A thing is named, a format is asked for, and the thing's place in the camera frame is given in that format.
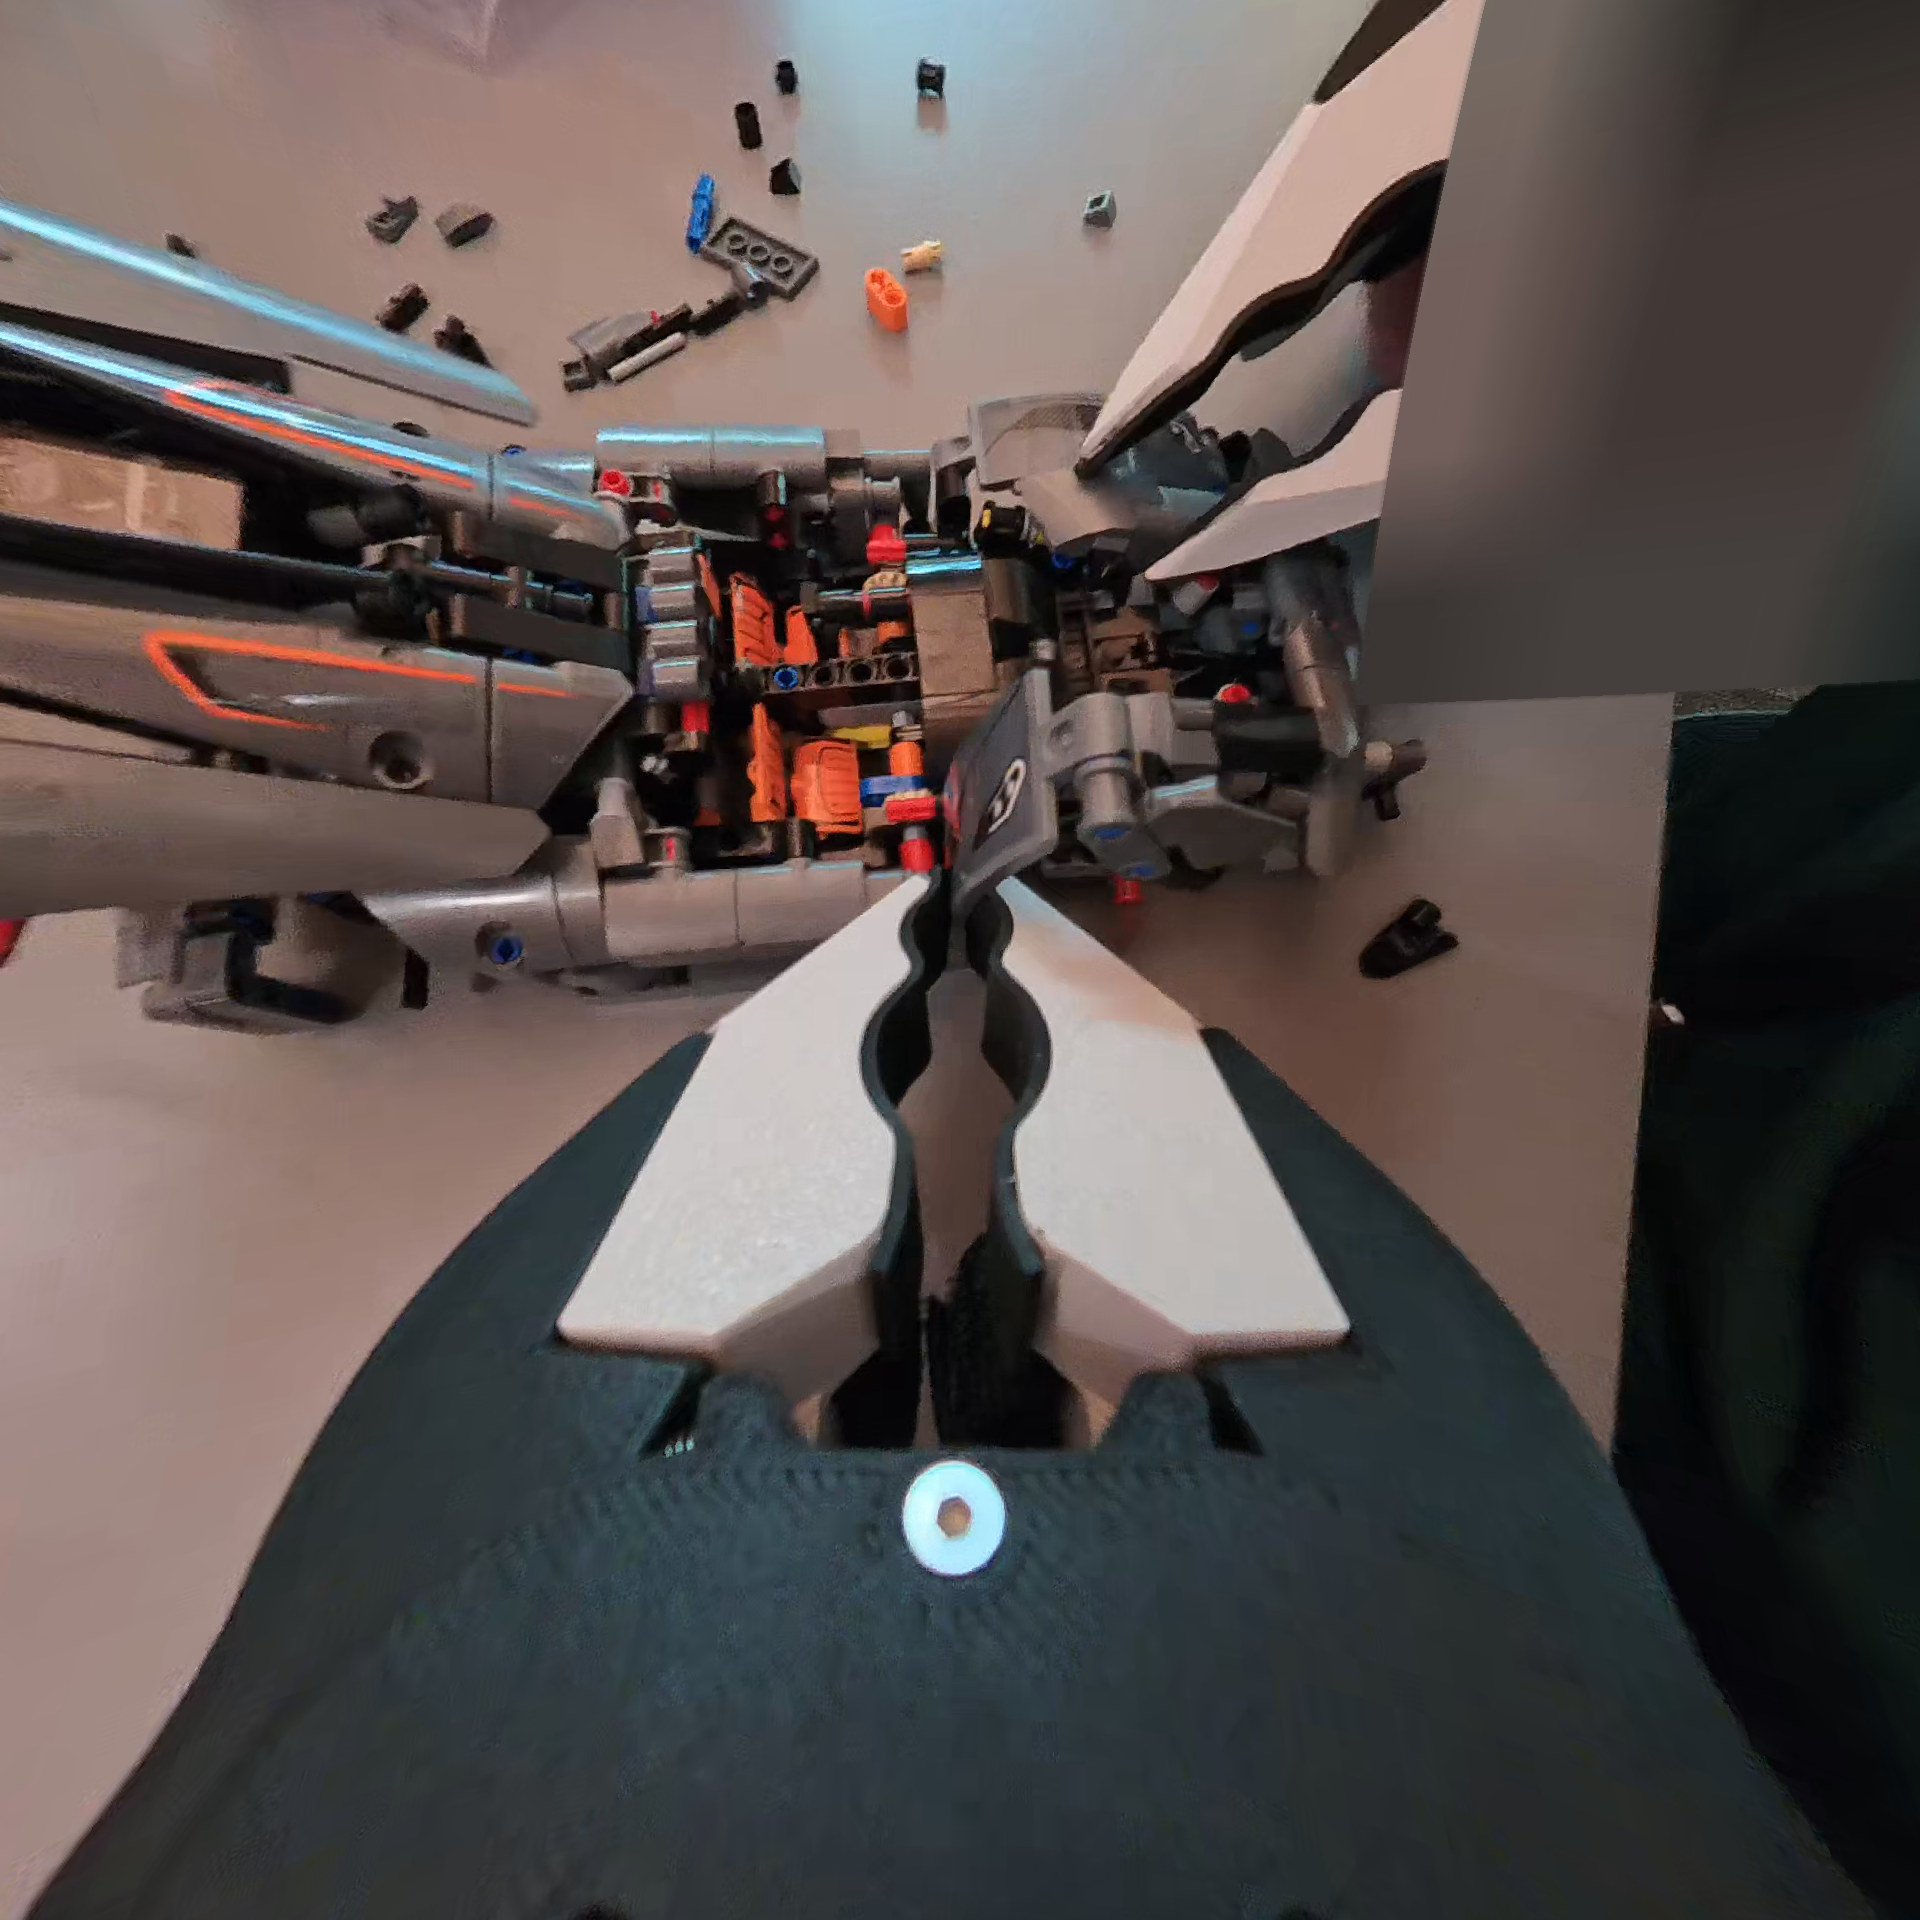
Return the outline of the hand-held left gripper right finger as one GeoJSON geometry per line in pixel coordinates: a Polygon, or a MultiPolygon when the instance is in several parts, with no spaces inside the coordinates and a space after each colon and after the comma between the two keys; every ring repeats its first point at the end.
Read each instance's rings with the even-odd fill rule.
{"type": "Polygon", "coordinates": [[[1337,1349],[1349,1312],[1204,1029],[1021,879],[967,914],[1009,1092],[987,1229],[930,1304],[930,1419],[1057,1449],[1137,1380],[1337,1349]]]}

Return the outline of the small dark lego beam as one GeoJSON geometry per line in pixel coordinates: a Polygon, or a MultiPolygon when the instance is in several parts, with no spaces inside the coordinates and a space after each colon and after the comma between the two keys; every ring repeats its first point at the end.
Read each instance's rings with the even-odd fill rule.
{"type": "Polygon", "coordinates": [[[1412,900],[1388,927],[1382,927],[1356,958],[1356,972],[1372,981],[1403,980],[1456,952],[1461,938],[1444,924],[1429,900],[1412,900]]]}

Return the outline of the grey lego car model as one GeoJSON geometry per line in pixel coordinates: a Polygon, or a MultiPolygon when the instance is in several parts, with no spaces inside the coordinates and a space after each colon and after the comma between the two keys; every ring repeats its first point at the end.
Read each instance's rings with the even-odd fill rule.
{"type": "Polygon", "coordinates": [[[1356,530],[1146,583],[1273,435],[1092,475],[1099,394],[469,443],[498,367],[2,203],[2,958],[119,916],[149,1022],[777,972],[910,875],[1331,878],[1427,764],[1356,701],[1356,530]]]}

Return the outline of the dark grey lego subassembly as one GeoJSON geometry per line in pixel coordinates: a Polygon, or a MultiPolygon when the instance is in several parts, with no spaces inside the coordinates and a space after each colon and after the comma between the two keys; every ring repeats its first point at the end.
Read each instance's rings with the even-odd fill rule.
{"type": "Polygon", "coordinates": [[[707,301],[680,301],[676,309],[642,309],[591,323],[567,335],[562,363],[563,394],[610,388],[649,364],[649,354],[672,354],[693,340],[704,340],[746,311],[765,307],[765,297],[723,292],[707,301]]]}

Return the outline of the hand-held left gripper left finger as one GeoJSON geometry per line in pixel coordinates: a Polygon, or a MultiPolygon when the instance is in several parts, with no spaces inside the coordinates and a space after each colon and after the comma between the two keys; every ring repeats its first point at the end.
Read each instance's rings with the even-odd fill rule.
{"type": "Polygon", "coordinates": [[[898,1103],[939,972],[942,879],[910,875],[717,1017],[557,1336],[765,1380],[846,1449],[905,1449],[926,1235],[898,1103]]]}

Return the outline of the dark grey lego plate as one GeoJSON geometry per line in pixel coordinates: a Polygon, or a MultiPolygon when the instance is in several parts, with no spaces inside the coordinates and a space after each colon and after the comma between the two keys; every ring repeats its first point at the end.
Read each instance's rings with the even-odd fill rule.
{"type": "Polygon", "coordinates": [[[760,309],[773,298],[793,301],[819,272],[814,253],[740,217],[723,217],[707,230],[699,261],[729,275],[732,292],[739,292],[746,309],[760,309]]]}

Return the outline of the person's dark clothing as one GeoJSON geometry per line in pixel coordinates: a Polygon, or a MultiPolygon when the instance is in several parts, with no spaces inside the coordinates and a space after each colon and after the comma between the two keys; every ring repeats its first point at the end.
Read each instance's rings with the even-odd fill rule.
{"type": "Polygon", "coordinates": [[[1917,686],[1679,717],[1610,1457],[1752,1748],[1917,1918],[1917,686]]]}

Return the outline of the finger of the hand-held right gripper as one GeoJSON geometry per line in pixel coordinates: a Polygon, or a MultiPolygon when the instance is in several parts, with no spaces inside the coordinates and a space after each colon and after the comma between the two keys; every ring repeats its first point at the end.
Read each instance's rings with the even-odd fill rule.
{"type": "Polygon", "coordinates": [[[1401,391],[1376,394],[1318,458],[1255,480],[1185,542],[1146,564],[1146,583],[1173,584],[1262,564],[1299,544],[1376,523],[1401,414],[1401,391]]]}
{"type": "Polygon", "coordinates": [[[1281,343],[1435,227],[1479,3],[1376,3],[1287,126],[1092,422],[1092,475],[1189,410],[1230,359],[1281,343]]]}

